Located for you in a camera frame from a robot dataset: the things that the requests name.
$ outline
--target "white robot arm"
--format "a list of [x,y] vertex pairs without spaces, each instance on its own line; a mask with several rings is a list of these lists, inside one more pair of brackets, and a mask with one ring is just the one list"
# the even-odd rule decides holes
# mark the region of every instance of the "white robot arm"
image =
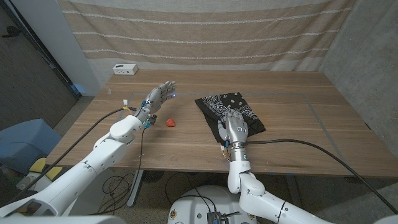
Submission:
[[93,151],[44,190],[0,208],[0,217],[62,216],[74,200],[105,169],[119,162],[134,140],[134,131],[154,124],[161,104],[174,95],[175,82],[154,88],[142,102],[142,107],[111,126],[110,132],[99,139]]
[[249,172],[251,167],[244,147],[248,126],[242,115],[229,110],[224,120],[225,128],[218,121],[218,132],[232,145],[228,188],[233,194],[241,193],[239,205],[245,212],[281,224],[329,223],[267,192],[264,185]]

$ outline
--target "red object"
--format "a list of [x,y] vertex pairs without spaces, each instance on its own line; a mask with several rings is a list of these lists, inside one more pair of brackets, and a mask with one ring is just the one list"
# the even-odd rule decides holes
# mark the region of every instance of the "red object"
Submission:
[[169,119],[166,121],[166,125],[167,125],[168,127],[175,127],[175,123],[174,123],[173,118],[169,118]]

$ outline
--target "white robot body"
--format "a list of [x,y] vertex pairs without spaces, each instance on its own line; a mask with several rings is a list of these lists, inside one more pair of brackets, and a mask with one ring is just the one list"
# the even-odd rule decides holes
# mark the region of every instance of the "white robot body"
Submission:
[[[201,186],[197,189],[201,196],[208,197],[215,203],[217,212],[221,212],[222,215],[239,212],[238,214],[228,217],[229,223],[257,224],[256,217],[246,213],[239,206],[239,194],[232,194],[228,188],[214,185]],[[195,189],[192,189],[182,196],[186,195],[198,194]],[[204,200],[209,205],[210,210],[214,212],[212,202],[208,199]],[[168,224],[207,224],[208,211],[207,205],[200,197],[180,198],[174,202],[170,209]]]

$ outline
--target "yellow object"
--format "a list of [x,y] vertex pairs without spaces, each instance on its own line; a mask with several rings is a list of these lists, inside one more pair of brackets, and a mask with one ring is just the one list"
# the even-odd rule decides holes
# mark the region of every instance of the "yellow object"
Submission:
[[62,167],[53,167],[45,175],[52,181],[61,171],[62,171]]
[[30,167],[29,171],[41,173],[45,167],[45,158],[37,159],[35,163]]

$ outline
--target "striped curtain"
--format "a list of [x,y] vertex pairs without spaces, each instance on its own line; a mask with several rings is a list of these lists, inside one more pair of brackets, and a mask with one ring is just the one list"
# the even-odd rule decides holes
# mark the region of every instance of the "striped curtain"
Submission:
[[140,69],[318,70],[353,0],[58,1],[105,82]]

